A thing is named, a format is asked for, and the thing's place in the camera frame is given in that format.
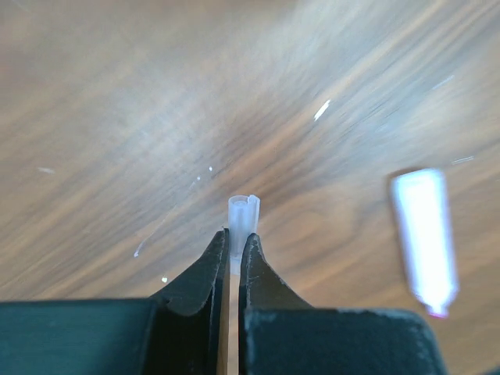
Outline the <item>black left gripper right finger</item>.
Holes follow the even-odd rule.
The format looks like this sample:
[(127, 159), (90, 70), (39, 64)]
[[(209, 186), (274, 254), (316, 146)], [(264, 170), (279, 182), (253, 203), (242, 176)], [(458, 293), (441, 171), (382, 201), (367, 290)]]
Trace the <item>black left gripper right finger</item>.
[(300, 298), (251, 234), (238, 298), (241, 374), (446, 374), (433, 331), (401, 309), (320, 309)]

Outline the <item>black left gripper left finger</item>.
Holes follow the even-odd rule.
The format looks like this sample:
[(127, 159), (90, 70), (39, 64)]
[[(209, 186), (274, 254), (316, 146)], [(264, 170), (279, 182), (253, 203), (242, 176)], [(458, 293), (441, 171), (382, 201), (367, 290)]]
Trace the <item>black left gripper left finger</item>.
[(228, 230), (145, 298), (1, 304), (4, 374), (225, 374)]

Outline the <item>clear pen cap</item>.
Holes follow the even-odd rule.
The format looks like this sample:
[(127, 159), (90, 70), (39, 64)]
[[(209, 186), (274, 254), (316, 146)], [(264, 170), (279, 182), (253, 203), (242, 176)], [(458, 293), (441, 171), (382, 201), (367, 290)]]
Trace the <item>clear pen cap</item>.
[(235, 195), (228, 199), (230, 272), (240, 275), (241, 259), (248, 236), (257, 232), (260, 199), (255, 195)]

